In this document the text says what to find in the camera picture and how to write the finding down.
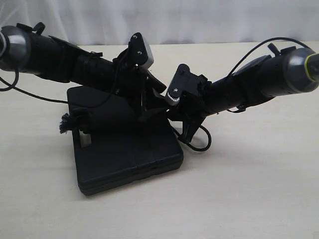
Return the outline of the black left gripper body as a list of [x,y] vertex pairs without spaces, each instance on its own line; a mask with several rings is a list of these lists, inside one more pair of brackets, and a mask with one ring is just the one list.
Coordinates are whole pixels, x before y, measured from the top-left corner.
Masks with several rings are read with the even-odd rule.
[[147,71],[129,60],[129,49],[113,59],[115,80],[112,94],[124,98],[137,117],[141,111],[152,108],[154,90],[148,80]]

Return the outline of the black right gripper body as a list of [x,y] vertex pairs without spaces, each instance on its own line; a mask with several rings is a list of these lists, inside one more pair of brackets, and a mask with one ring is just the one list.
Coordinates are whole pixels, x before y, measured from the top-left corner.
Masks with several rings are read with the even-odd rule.
[[200,111],[204,108],[202,91],[208,79],[203,75],[199,75],[199,77],[201,78],[201,83],[198,85],[197,95],[183,92],[179,103],[176,106],[170,105],[170,119],[182,122],[182,134],[178,138],[183,143],[191,142],[204,120],[204,117],[200,115]]

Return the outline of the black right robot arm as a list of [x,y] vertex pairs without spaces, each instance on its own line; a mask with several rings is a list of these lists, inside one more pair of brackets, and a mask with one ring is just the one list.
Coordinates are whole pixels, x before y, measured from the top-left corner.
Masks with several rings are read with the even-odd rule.
[[243,112],[278,96],[308,93],[319,87],[319,55],[289,47],[264,55],[216,82],[180,64],[166,92],[168,117],[182,122],[184,143],[191,142],[206,117],[237,108]]

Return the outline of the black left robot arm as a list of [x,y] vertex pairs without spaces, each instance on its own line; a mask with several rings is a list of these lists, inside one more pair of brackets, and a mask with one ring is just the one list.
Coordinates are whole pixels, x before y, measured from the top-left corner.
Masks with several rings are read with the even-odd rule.
[[140,120],[167,109],[162,96],[165,85],[149,68],[154,63],[151,48],[139,32],[112,61],[102,53],[88,52],[54,36],[44,36],[43,23],[34,27],[7,25],[0,30],[0,68],[27,73],[59,83],[77,83],[124,98]]

